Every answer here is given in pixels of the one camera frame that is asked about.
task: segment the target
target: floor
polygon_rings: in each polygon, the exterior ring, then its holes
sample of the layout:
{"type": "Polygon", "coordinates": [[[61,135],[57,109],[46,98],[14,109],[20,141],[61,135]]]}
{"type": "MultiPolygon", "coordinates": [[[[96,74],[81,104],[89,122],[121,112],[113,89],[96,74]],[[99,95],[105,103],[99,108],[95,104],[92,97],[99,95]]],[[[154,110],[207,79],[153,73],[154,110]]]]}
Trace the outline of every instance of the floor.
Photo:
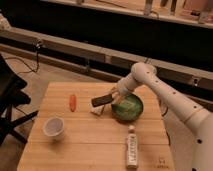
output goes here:
{"type": "MultiPolygon", "coordinates": [[[[14,57],[14,55],[2,53],[4,57],[14,57]]],[[[24,58],[30,66],[34,67],[35,62],[24,58]]],[[[28,68],[18,60],[7,60],[7,63],[14,72],[28,71],[28,68]]],[[[28,82],[28,86],[24,91],[31,97],[30,105],[23,105],[19,108],[26,113],[38,110],[42,102],[47,85],[51,81],[70,81],[70,82],[103,82],[86,75],[77,74],[61,68],[56,68],[46,64],[40,64],[37,74],[28,73],[20,74],[20,76],[28,82]]],[[[14,109],[14,118],[23,114],[14,109]]],[[[176,171],[190,171],[193,156],[194,137],[191,132],[177,119],[177,117],[169,110],[163,118],[165,127],[171,140],[171,152],[174,159],[176,171]]],[[[18,128],[18,131],[27,137],[32,128],[33,122],[29,121],[18,128]]],[[[13,137],[7,136],[4,143],[0,147],[0,171],[15,171],[23,152],[24,145],[16,141],[13,137]]]]}

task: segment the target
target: white cup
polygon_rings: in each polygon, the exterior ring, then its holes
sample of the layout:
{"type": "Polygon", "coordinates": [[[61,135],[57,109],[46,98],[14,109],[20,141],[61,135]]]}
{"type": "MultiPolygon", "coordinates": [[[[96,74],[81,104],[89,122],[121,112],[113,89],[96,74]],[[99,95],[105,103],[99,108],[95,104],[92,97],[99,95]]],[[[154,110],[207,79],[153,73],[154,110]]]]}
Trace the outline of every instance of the white cup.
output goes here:
{"type": "Polygon", "coordinates": [[[49,118],[43,126],[43,132],[52,140],[62,140],[64,137],[64,120],[59,117],[49,118]]]}

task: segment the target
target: black chair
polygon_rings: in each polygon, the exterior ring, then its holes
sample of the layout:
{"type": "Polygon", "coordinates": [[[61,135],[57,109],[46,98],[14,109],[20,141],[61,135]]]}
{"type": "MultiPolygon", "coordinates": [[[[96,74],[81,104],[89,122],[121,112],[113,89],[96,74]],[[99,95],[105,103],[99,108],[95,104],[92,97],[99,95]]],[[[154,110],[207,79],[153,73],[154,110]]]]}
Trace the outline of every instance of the black chair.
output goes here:
{"type": "Polygon", "coordinates": [[[28,95],[21,91],[26,85],[27,82],[10,69],[0,54],[0,145],[8,134],[24,144],[27,143],[27,140],[14,129],[36,116],[37,111],[14,121],[11,120],[13,107],[29,104],[31,101],[28,95]]]}

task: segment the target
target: wooden table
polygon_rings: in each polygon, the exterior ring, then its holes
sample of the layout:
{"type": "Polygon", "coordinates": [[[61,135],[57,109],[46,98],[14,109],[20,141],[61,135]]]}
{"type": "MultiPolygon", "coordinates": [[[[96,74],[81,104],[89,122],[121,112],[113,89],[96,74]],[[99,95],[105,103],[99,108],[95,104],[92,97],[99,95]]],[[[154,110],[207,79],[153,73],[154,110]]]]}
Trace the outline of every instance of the wooden table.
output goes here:
{"type": "MultiPolygon", "coordinates": [[[[106,106],[102,116],[90,113],[93,97],[106,94],[111,83],[50,83],[21,157],[18,171],[125,171],[128,124],[117,122],[106,106]],[[77,109],[69,109],[69,96],[77,109]],[[65,121],[65,138],[54,143],[42,132],[51,116],[65,121]]],[[[139,139],[138,171],[171,171],[173,160],[157,97],[146,86],[135,92],[144,103],[141,117],[132,123],[139,139]]]]}

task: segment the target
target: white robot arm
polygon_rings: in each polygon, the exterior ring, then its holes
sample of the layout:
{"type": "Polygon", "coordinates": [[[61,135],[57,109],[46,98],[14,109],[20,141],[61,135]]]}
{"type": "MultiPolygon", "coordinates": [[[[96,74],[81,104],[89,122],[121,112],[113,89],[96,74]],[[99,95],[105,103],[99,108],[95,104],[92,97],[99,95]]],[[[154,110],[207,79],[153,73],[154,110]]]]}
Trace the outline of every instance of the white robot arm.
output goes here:
{"type": "Polygon", "coordinates": [[[196,136],[192,171],[213,170],[213,115],[198,103],[187,98],[161,81],[155,68],[136,63],[131,73],[117,83],[117,91],[126,96],[141,85],[147,85],[178,116],[196,136]]]}

